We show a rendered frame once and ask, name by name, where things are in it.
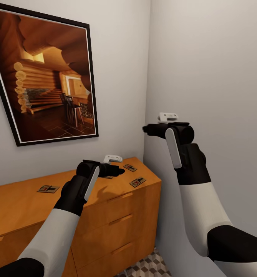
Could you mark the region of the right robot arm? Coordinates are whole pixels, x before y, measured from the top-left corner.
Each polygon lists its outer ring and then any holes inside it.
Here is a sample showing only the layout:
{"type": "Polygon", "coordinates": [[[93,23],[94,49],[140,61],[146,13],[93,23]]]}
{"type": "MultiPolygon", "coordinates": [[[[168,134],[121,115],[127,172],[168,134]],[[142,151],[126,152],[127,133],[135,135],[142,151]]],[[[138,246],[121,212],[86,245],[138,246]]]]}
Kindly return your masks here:
{"type": "Polygon", "coordinates": [[[236,227],[227,216],[198,144],[194,130],[175,113],[159,113],[158,123],[143,127],[149,136],[166,139],[177,172],[185,230],[191,245],[209,257],[227,277],[257,277],[257,237],[236,227]]]}

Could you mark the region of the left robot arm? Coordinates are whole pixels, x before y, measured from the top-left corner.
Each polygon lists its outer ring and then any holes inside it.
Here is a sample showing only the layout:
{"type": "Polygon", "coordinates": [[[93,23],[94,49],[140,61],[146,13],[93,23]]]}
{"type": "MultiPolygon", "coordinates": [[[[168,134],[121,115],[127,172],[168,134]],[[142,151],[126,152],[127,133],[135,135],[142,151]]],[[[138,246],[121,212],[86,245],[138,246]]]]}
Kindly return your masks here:
{"type": "Polygon", "coordinates": [[[106,155],[103,164],[83,160],[71,181],[66,182],[44,224],[18,257],[0,268],[0,277],[61,277],[75,230],[98,177],[122,175],[124,169],[111,165],[122,163],[117,155],[106,155]]]}

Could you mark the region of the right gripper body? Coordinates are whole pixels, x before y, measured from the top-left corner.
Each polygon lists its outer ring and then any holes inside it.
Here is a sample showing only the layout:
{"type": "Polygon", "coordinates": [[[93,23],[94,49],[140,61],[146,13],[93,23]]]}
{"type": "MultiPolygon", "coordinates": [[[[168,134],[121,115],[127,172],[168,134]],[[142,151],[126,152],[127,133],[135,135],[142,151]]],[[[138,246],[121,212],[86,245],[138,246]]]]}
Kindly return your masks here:
{"type": "MultiPolygon", "coordinates": [[[[161,128],[166,124],[148,124],[148,135],[161,137],[161,128]]],[[[162,137],[161,137],[162,138],[162,137]]]]}

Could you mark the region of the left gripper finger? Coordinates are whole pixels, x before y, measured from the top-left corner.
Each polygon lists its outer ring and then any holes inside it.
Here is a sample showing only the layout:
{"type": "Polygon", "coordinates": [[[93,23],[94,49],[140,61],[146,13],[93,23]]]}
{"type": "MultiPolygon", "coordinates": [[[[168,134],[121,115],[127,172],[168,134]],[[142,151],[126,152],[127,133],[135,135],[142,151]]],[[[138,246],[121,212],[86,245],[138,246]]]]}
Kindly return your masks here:
{"type": "Polygon", "coordinates": [[[122,175],[123,173],[125,173],[124,169],[119,169],[118,175],[122,175]]]}

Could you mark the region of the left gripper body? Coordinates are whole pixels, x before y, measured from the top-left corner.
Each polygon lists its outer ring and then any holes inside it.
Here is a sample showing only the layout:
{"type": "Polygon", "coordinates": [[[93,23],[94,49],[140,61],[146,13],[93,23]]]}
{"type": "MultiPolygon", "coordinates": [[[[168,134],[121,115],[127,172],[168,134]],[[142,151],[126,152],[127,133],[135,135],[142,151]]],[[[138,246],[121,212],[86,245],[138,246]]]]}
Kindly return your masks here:
{"type": "Polygon", "coordinates": [[[107,177],[107,176],[117,177],[118,176],[119,166],[110,165],[110,164],[103,164],[103,165],[106,168],[106,172],[105,172],[104,176],[102,176],[102,177],[107,177]]]}

